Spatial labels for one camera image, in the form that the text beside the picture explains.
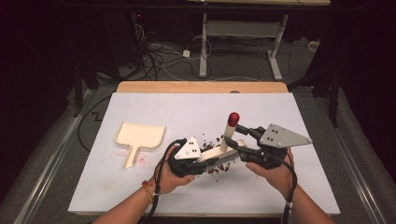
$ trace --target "power cord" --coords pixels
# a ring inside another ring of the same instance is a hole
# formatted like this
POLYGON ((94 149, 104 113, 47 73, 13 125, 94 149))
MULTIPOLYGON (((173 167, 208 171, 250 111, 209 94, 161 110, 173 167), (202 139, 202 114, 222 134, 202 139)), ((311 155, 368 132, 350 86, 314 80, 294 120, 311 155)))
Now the power cord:
POLYGON ((286 168, 288 168, 289 171, 291 172, 291 189, 286 199, 286 205, 285 205, 285 209, 283 210, 283 218, 282 218, 282 223, 287 224, 289 220, 290 209, 292 207, 294 190, 297 188, 297 174, 294 172, 294 164, 291 161, 289 153, 288 153, 288 157, 290 159, 291 165, 285 162, 284 160, 281 160, 279 157, 273 156, 271 154, 267 154, 267 155, 277 161, 282 162, 282 164, 286 166, 286 168))
POLYGON ((142 224, 149 224, 149 220, 152 218, 152 216, 154 215, 155 209, 157 208, 157 204, 158 201, 160 200, 160 191, 161 191, 161 177, 163 174, 163 165, 167 162, 166 159, 166 155, 168 154, 169 150, 171 149, 171 147, 175 144, 184 144, 186 143, 186 139, 178 139, 173 141, 168 148, 165 150, 165 152, 163 153, 163 158, 161 159, 161 161, 157 164, 157 166, 155 167, 154 170, 154 181, 155 181, 155 190, 154 190, 154 202, 151 206, 151 209, 147 215, 147 217, 145 218, 145 220, 143 220, 142 224))
POLYGON ((84 120, 87 118, 87 116, 88 116, 89 114, 91 114, 91 112, 92 112, 99 104, 101 104, 101 103, 102 103, 103 101, 105 101, 106 99, 110 99, 110 98, 111 98, 111 95, 109 95, 109 96, 103 98, 103 99, 100 100, 98 103, 96 103, 93 107, 91 107, 91 109, 88 110, 88 112, 84 115, 84 117, 82 117, 81 122, 80 122, 79 125, 78 125, 78 128, 77 128, 77 137, 78 137, 79 144, 80 144, 88 153, 90 153, 91 150, 90 150, 88 147, 85 146, 85 144, 82 142, 82 139, 81 139, 81 126, 82 126, 82 123, 83 123, 84 120))

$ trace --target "forearm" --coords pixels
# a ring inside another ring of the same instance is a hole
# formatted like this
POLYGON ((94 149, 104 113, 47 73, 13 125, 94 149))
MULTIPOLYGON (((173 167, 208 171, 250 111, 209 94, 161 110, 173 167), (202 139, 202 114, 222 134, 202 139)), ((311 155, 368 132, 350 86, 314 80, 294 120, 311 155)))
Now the forearm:
POLYGON ((297 185, 291 212, 297 223, 334 223, 332 219, 297 185))
MULTIPOLYGON (((152 195, 154 188, 150 186, 148 187, 148 190, 152 195)), ((149 204, 149 196, 147 195, 144 187, 142 187, 107 213, 96 219, 93 223, 135 224, 143 216, 149 204)))

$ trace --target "person's right hand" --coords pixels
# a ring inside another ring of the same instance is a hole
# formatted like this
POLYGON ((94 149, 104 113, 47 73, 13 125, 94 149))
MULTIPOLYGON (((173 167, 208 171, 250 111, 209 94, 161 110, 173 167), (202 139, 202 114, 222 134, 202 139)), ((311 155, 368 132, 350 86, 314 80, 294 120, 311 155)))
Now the person's right hand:
MULTIPOLYGON (((288 154, 290 155, 291 160, 293 160, 290 147, 288 148, 288 154)), ((288 156, 286 156, 285 162, 291 164, 288 156)), ((265 177, 268 183, 275 189, 279 190, 285 199, 288 197, 291 190, 292 180, 291 172, 285 165, 281 165, 275 169, 266 170, 254 162, 248 162, 246 167, 256 175, 265 177)))

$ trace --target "hand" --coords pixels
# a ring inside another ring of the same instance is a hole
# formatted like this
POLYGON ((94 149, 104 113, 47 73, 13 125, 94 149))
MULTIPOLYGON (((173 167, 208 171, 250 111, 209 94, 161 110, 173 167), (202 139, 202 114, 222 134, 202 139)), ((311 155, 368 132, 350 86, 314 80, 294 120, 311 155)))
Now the hand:
MULTIPOLYGON (((290 147, 288 147, 288 154, 290 155, 292 161, 293 154, 291 154, 290 147)), ((286 156, 285 162, 287 162, 288 164, 292 164, 290 163, 290 159, 288 156, 286 156)), ((256 175, 260 175, 266 178, 268 183, 275 189, 279 190, 279 192, 283 195, 285 199, 288 197, 292 185, 292 180, 291 172, 285 165, 281 165, 280 167, 277 167, 275 169, 266 170, 265 168, 254 162, 248 162, 246 164, 246 167, 256 175)))
MULTIPOLYGON (((163 173, 161 175, 161 182, 160 182, 160 194, 166 194, 169 193, 171 191, 173 191, 175 188, 177 188, 178 186, 184 186, 189 184, 193 179, 194 179, 194 175, 185 175, 183 177, 178 177, 176 175, 174 175, 171 171, 171 169, 169 168, 168 165, 168 158, 171 154, 171 152, 177 147, 177 145, 174 145, 170 148, 169 152, 166 154, 166 158, 165 158, 165 163, 163 164, 163 173)), ((158 176, 160 170, 160 165, 157 167, 157 170, 155 171, 155 175, 158 176)), ((152 187, 155 188, 155 179, 154 176, 148 181, 152 187)))

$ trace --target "white table surface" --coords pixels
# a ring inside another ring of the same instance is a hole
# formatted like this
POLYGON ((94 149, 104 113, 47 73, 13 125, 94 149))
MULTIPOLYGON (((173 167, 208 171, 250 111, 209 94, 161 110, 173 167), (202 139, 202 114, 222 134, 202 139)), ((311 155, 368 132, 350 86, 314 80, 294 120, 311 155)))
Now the white table surface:
MULTIPOLYGON (((113 93, 68 211, 109 210, 152 176, 168 144, 176 139, 194 135, 200 146, 219 144, 217 138, 231 112, 237 112, 239 124, 249 128, 275 123, 309 136, 291 93, 113 93), (127 149, 114 141, 123 122, 166 127, 160 146, 141 150, 129 169, 122 166, 127 149)), ((235 133, 233 139, 258 148, 250 136, 235 133)), ((314 145, 293 147, 292 152, 299 184, 327 214, 339 214, 314 145)), ((277 216, 284 206, 280 193, 237 159, 228 172, 204 173, 188 186, 162 195, 155 216, 277 216)))

